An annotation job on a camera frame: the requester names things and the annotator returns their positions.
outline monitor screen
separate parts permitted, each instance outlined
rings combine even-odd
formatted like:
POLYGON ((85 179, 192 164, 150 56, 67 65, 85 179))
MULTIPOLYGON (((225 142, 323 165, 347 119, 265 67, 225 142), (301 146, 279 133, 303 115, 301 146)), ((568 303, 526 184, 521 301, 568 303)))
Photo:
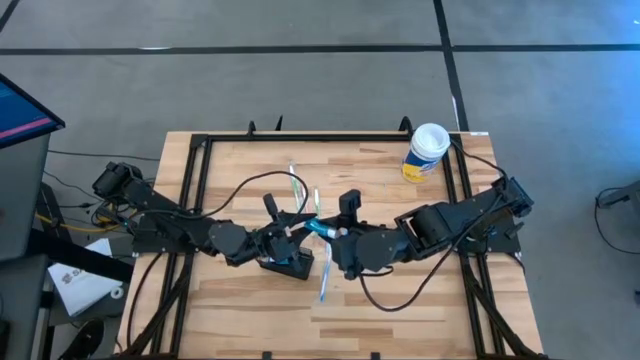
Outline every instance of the monitor screen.
POLYGON ((0 76, 0 148, 62 128, 64 122, 0 76))

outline yellow cable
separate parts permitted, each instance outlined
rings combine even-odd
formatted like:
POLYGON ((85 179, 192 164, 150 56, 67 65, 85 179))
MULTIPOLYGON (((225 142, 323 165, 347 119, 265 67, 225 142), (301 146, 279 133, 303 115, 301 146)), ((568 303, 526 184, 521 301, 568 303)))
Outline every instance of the yellow cable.
MULTIPOLYGON (((42 216, 42 215, 40 215, 38 213, 36 213, 36 218, 38 218, 40 221, 46 222, 47 224, 51 224, 53 222, 48 217, 42 216)), ((81 227, 77 227, 77 226, 73 226, 73 225, 67 225, 67 224, 60 224, 60 226, 62 226, 63 228, 67 228, 69 230, 82 231, 82 232, 87 232, 87 233, 105 233, 105 232, 109 232, 109 231, 115 230, 115 229, 120 227, 120 225, 113 225, 113 226, 110 226, 110 227, 104 228, 104 229, 90 229, 90 228, 81 228, 81 227)))

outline floor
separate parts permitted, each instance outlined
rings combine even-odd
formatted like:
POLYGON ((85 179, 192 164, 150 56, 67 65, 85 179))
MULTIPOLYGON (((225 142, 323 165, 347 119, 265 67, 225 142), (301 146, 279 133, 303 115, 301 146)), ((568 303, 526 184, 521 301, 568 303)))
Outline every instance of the floor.
MULTIPOLYGON (((489 131, 499 164, 536 201, 521 242, 546 353, 637 358, 640 308, 633 291, 640 289, 640 261, 603 243, 593 204, 601 189, 640 180, 639 2, 0 0, 0 6, 10 2, 17 6, 3 17, 0 72, 67 122, 52 135, 52 149, 157 157, 167 131, 240 130, 250 120, 271 129, 280 115, 289 130, 394 129, 406 115, 415 124, 489 131), (439 45, 434 4, 443 4, 446 15, 445 42, 453 52, 445 48, 454 60, 448 63, 441 51, 419 46, 211 54, 220 46, 439 45), (165 47, 182 54, 152 55, 165 47)), ((88 189, 105 162, 51 154, 47 169, 88 189)), ((138 164, 155 173, 155 163, 138 164)), ((49 183, 63 204, 86 201, 49 183)), ((66 213, 87 219, 79 210, 66 213)), ((640 225, 626 204, 600 215, 612 242, 640 251, 640 225)), ((58 337, 57 349, 64 341, 58 337)), ((112 348, 107 341, 101 352, 112 348)))

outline concrete floor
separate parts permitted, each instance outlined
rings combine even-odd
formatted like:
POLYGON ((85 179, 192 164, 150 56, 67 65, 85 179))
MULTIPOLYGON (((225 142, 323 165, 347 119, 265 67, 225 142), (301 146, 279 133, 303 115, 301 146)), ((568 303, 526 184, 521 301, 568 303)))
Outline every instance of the concrete floor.
MULTIPOLYGON (((633 0, 443 2, 454 45, 640 43, 633 0)), ((0 33, 0 48, 439 42, 426 0, 21 0, 0 33)), ((593 198, 640 179, 640 53, 455 61, 470 129, 490 132, 499 164, 536 201, 521 242, 546 353, 636 359, 640 258, 600 240, 593 198)), ((403 115, 457 128, 438 52, 3 56, 0 72, 67 122, 51 137, 58 150, 153 157, 167 131, 239 130, 249 120, 270 129, 281 114, 290 130, 394 129, 403 115)), ((47 169, 88 189, 104 164, 50 155, 47 169)), ((154 163, 139 165, 155 173, 154 163)), ((61 203, 86 200, 52 185, 61 203)), ((628 210, 602 212, 602 224, 638 251, 628 210)))

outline wooden tabletop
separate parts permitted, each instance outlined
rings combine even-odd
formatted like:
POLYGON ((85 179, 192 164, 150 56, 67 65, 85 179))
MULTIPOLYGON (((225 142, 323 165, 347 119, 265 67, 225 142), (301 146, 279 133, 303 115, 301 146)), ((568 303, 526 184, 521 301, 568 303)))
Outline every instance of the wooden tabletop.
MULTIPOLYGON (((190 132, 167 135, 155 189, 178 201, 188 153, 190 132)), ((465 149, 495 162, 489 136, 462 133, 465 149)), ((350 189, 362 192, 359 218, 393 226, 393 218, 424 204, 447 201, 442 166, 422 184, 404 180, 400 163, 407 143, 228 142, 215 143, 204 201, 205 211, 220 205, 245 178, 271 170, 288 170, 290 161, 310 186, 317 186, 321 216, 338 213, 338 197, 350 189)), ((202 154, 198 154, 196 164, 202 154)), ((455 156, 451 156, 458 198, 463 198, 455 156)), ((474 193, 496 179, 494 170, 467 159, 474 193)), ((189 207, 193 204, 199 166, 194 171, 189 207)), ((271 192, 281 209, 295 210, 291 181, 270 176, 251 182, 229 206, 216 215, 247 227, 264 226, 269 217, 262 196, 271 192)), ((301 281, 261 269, 255 263, 227 267, 222 256, 198 254, 195 258, 180 358, 257 358, 272 351, 275 358, 474 358, 469 316, 455 254, 409 308, 385 313, 365 298, 358 281, 347 281, 332 264, 324 303, 318 298, 325 263, 324 244, 309 238, 303 246, 313 249, 315 262, 309 280, 301 281)), ((133 338, 147 324, 158 306, 166 255, 144 284, 133 318, 133 338)), ((140 257, 131 289, 135 289, 153 255, 140 257)), ((372 278, 367 285, 386 306, 404 303, 416 290, 439 256, 395 266, 393 275, 372 278)), ((489 268, 498 309, 527 346, 542 351, 522 269, 513 259, 489 256, 489 268)), ((133 291, 125 314, 129 313, 133 291)), ((480 310, 488 352, 486 315, 480 310)), ((167 317, 162 348, 169 348, 173 310, 167 317)), ((125 344, 127 317, 118 338, 125 344)))

